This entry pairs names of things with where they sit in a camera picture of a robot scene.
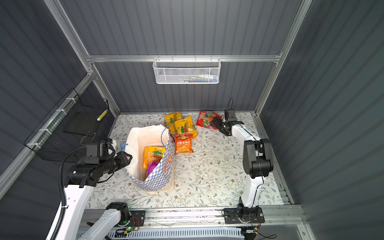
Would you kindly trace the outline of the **red fruit gummy bag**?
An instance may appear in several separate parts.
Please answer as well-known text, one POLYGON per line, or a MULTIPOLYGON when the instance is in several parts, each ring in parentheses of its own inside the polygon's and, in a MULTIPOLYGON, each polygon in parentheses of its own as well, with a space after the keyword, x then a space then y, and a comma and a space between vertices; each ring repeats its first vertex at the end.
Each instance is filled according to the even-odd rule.
POLYGON ((222 118, 221 115, 212 111, 200 111, 196 126, 216 130, 215 126, 211 126, 211 122, 215 117, 222 118))

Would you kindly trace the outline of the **purple grape gummy bag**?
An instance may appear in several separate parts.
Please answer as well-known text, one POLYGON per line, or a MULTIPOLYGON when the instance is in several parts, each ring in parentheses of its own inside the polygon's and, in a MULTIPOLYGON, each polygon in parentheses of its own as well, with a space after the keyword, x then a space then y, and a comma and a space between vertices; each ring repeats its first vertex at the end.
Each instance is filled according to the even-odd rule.
POLYGON ((148 164, 147 176, 149 176, 153 172, 153 170, 158 166, 159 163, 160 161, 153 161, 148 164))

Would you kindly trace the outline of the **yellow mango gummy bag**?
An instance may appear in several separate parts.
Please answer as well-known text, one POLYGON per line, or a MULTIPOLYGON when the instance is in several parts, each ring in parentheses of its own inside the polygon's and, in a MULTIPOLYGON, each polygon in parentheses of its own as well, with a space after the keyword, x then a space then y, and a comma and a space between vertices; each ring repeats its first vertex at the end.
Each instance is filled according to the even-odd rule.
POLYGON ((153 161, 160 161, 166 151, 165 147, 148 146, 144 148, 143 169, 147 169, 148 164, 153 161))

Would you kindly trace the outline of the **white blue checkered paper bag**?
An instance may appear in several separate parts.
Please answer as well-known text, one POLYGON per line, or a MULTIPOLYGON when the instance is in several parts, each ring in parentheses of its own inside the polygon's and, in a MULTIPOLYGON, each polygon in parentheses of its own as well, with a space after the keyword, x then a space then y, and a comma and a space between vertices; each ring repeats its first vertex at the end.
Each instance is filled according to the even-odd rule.
POLYGON ((140 189, 150 194, 174 188, 175 146, 168 128, 131 129, 123 151, 132 156, 125 171, 140 189))

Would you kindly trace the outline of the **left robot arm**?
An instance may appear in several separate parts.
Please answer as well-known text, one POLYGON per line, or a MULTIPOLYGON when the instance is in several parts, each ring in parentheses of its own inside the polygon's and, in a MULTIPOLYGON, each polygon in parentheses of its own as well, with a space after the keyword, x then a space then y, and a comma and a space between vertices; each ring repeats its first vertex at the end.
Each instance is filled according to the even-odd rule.
MULTIPOLYGON (((66 155, 59 166, 61 202, 47 235, 48 240, 76 239, 87 200, 104 175, 112 176, 127 167, 132 156, 116 152, 111 142, 101 141, 79 147, 66 155)), ((102 240, 113 227, 127 228, 132 222, 128 205, 113 202, 81 236, 82 240, 102 240)))

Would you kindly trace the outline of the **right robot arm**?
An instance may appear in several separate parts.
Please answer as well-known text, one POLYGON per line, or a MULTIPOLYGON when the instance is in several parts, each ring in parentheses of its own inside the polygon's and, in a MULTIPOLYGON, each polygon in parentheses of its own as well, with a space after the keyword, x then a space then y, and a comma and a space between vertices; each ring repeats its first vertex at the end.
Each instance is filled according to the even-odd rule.
POLYGON ((272 146, 268 139, 261 139, 238 121, 234 109, 226 109, 225 117, 213 118, 210 125, 227 137, 235 137, 243 144, 243 169, 246 184, 243 196, 239 197, 236 208, 222 210, 226 224, 262 224, 264 214, 259 206, 259 196, 264 178, 274 169, 272 146))

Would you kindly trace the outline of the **yellow gummy bag near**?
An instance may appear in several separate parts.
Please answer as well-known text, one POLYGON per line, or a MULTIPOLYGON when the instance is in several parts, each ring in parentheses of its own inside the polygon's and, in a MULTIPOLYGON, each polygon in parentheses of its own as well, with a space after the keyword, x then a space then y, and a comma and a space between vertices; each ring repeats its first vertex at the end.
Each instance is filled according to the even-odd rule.
POLYGON ((176 135, 191 133, 192 138, 196 138, 198 136, 197 130, 195 128, 195 125, 193 123, 191 116, 188 116, 185 119, 177 120, 175 122, 175 130, 176 130, 176 135))

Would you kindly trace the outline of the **orange chips bag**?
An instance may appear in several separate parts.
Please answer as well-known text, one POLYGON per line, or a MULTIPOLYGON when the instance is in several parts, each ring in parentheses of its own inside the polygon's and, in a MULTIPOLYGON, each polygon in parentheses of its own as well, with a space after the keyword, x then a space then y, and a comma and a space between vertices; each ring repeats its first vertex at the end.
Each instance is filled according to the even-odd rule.
POLYGON ((175 139, 175 154, 179 153, 193 153, 192 149, 192 133, 177 134, 175 139))

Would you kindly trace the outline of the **yellow gummy bag far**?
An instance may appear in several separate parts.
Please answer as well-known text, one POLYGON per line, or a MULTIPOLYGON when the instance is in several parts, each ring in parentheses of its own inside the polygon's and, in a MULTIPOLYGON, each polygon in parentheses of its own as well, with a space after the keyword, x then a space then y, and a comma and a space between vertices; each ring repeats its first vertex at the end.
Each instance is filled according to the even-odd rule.
POLYGON ((175 122, 181 120, 182 118, 183 116, 179 112, 165 115, 165 125, 166 127, 173 128, 175 126, 175 122))

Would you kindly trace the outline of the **yellow green marker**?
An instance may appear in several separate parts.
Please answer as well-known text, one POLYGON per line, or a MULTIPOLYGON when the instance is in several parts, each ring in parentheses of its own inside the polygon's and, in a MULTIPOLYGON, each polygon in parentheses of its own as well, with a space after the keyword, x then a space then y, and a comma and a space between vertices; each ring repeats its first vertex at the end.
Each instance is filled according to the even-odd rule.
POLYGON ((97 121, 100 122, 104 116, 108 113, 109 110, 104 110, 98 117, 97 117, 97 121))

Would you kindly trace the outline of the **white vented cover strip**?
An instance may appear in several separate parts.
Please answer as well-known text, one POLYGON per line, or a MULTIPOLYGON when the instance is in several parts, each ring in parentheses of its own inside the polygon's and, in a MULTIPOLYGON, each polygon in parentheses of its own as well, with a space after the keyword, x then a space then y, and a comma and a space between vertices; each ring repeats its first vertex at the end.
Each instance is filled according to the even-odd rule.
POLYGON ((163 228, 140 229, 126 232, 113 230, 108 234, 112 240, 244 240, 240 228, 163 228))

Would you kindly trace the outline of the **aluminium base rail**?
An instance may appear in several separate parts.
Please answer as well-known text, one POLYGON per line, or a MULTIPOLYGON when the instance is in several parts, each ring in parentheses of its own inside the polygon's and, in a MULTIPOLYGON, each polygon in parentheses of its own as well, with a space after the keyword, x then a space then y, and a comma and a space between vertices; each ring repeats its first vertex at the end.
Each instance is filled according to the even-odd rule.
POLYGON ((192 208, 147 208, 145 215, 138 217, 141 229, 155 228, 199 228, 199 227, 234 227, 234 226, 276 226, 301 225, 307 219, 300 205, 266 205, 261 206, 260 223, 248 216, 231 220, 225 217, 223 207, 192 207, 192 208))

